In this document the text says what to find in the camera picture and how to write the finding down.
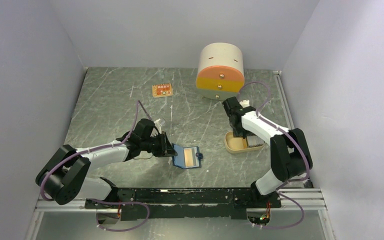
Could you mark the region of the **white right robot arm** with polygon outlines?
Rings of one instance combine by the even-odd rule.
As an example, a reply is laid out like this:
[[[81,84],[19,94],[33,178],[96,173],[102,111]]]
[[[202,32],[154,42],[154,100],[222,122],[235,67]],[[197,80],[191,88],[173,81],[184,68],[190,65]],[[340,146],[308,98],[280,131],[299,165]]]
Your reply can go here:
[[[234,138],[241,138],[246,148],[262,144],[270,148],[269,171],[251,185],[255,190],[249,199],[255,207],[262,207],[268,202],[269,194],[288,182],[304,181],[309,177],[313,161],[301,129],[280,126],[236,97],[227,98],[222,106]]]

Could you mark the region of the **blue card holder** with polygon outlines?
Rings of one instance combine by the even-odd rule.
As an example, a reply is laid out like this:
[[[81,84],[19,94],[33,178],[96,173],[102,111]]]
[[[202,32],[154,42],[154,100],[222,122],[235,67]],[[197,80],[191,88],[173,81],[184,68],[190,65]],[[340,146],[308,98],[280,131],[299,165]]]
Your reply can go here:
[[[177,156],[172,157],[172,164],[175,167],[181,168],[181,169],[194,169],[194,168],[200,168],[202,166],[201,160],[204,158],[203,154],[200,152],[200,149],[198,146],[190,146],[190,147],[183,147],[177,144],[173,144],[174,149],[177,152]],[[196,167],[190,167],[186,168],[185,167],[185,162],[184,162],[184,148],[196,148],[197,153],[196,156],[198,158],[199,166]]]

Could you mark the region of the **orange credit card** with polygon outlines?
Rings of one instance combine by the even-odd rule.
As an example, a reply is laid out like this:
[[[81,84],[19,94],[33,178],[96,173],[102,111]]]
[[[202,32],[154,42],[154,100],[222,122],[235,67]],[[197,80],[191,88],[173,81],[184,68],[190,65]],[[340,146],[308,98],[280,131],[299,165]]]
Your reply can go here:
[[[186,168],[193,168],[199,166],[197,157],[197,149],[195,147],[184,148],[184,165]]]

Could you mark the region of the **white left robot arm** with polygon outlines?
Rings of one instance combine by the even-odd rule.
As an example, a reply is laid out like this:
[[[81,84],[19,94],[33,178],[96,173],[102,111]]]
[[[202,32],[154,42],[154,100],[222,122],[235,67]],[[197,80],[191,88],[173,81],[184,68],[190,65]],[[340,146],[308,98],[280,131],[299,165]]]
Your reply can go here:
[[[61,146],[35,178],[42,198],[65,205],[76,198],[98,200],[112,208],[119,201],[119,188],[105,177],[93,178],[89,171],[124,163],[146,152],[155,158],[175,157],[177,152],[160,120],[140,119],[122,137],[94,147]]]

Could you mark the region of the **stack of credit cards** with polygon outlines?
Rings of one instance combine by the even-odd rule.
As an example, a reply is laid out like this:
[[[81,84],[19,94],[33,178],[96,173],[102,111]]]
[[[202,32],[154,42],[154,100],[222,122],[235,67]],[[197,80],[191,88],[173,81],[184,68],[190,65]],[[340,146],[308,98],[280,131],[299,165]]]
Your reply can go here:
[[[248,148],[260,147],[265,144],[265,141],[257,135],[249,135],[245,138],[245,140]]]

